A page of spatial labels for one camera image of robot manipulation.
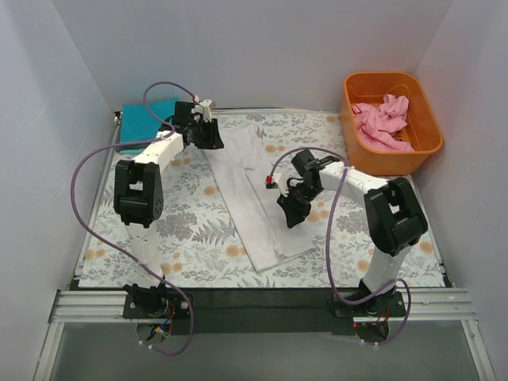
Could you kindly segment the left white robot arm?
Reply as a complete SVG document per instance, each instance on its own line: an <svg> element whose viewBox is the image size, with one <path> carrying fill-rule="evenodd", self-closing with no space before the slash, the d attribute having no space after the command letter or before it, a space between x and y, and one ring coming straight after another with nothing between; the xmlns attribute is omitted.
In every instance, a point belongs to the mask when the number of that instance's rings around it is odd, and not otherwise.
<svg viewBox="0 0 508 381"><path fill-rule="evenodd" d="M213 108L211 99L177 102L155 140L134 159L120 160L115 167L114 210L125 225L139 267L133 285L125 289L133 305L154 318L163 316L169 307L157 252L156 221L164 210L161 175L189 145L203 150L224 148Z"/></svg>

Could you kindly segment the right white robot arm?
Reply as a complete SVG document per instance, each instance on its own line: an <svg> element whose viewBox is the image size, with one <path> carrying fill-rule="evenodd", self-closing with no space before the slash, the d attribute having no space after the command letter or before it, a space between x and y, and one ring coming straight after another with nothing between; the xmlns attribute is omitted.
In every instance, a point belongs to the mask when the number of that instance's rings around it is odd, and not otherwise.
<svg viewBox="0 0 508 381"><path fill-rule="evenodd" d="M332 286L341 304L360 306L368 315L377 315L388 305L400 282L399 270L407 254L428 230L428 222L410 182L398 177L383 179L350 166L348 161L328 149L325 157L314 156L314 147L288 151L298 173L297 184L272 169L265 179L268 189L279 191L287 227L292 229L310 214L312 201L322 191L334 192L334 203L345 196L359 203L366 213L368 232L374 244L369 268L360 280L356 294L345 297Z"/></svg>

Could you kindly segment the white t shirt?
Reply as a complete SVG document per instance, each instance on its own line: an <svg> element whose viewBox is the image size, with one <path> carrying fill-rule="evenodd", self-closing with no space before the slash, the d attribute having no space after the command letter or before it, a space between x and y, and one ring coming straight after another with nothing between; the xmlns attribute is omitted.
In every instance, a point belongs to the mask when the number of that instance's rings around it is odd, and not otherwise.
<svg viewBox="0 0 508 381"><path fill-rule="evenodd" d="M265 187L271 163L246 121L221 131L225 147L207 151L215 181L252 266L274 268L315 250L314 233L303 225L287 227L279 192Z"/></svg>

